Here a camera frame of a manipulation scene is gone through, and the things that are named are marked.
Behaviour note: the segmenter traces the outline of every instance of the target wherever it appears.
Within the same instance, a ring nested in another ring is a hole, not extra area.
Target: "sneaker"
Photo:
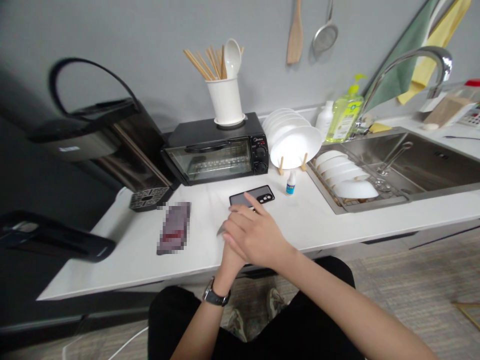
[[[238,309],[234,308],[231,311],[226,330],[242,340],[244,343],[247,342],[247,337],[244,330],[244,320],[242,319]]]
[[[268,310],[268,321],[272,321],[288,304],[280,296],[276,288],[270,289],[266,297],[266,309]]]

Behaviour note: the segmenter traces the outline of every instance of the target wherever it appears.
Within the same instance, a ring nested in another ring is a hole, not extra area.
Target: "right hand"
[[[256,212],[245,205],[232,205],[223,223],[223,239],[246,262],[276,270],[296,249],[285,240],[272,216],[256,198],[244,193]]]

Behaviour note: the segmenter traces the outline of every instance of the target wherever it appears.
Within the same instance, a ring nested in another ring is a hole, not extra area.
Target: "white countertop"
[[[480,159],[480,141],[444,139],[444,135],[480,138],[480,131],[456,124],[423,131],[411,119],[382,121],[402,126]],[[378,210],[336,215],[306,172],[297,171],[295,194],[287,196],[288,172],[279,176],[270,166],[266,175],[195,186],[181,185],[169,200],[191,202],[186,247],[175,254],[157,255],[166,208],[136,213],[129,209],[125,190],[92,233],[117,242],[113,253],[99,263],[69,260],[38,297],[60,300],[124,289],[216,269],[222,259],[219,226],[229,215],[231,195],[269,185],[276,199],[265,204],[285,238],[303,252],[379,239],[391,235],[480,218],[480,190],[447,195]]]

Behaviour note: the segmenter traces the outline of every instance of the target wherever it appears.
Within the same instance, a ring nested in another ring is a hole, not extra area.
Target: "floor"
[[[394,314],[418,334],[440,359],[478,359],[478,331],[452,302],[480,302],[480,238],[445,240],[415,250],[362,259],[343,259],[353,271],[357,289]],[[238,279],[222,324],[237,307],[249,339],[267,324],[266,295],[277,287],[286,300],[297,289],[280,276]],[[203,285],[191,289],[200,295]],[[471,314],[480,322],[480,311]],[[147,326],[135,322],[58,340],[9,354],[7,359],[109,359]],[[125,346],[115,360],[146,359],[147,331]]]

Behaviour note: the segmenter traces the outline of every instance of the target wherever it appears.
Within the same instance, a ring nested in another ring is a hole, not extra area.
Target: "white utensil holder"
[[[242,113],[237,78],[206,81],[206,85],[215,109],[215,123],[222,126],[240,123],[245,115]]]

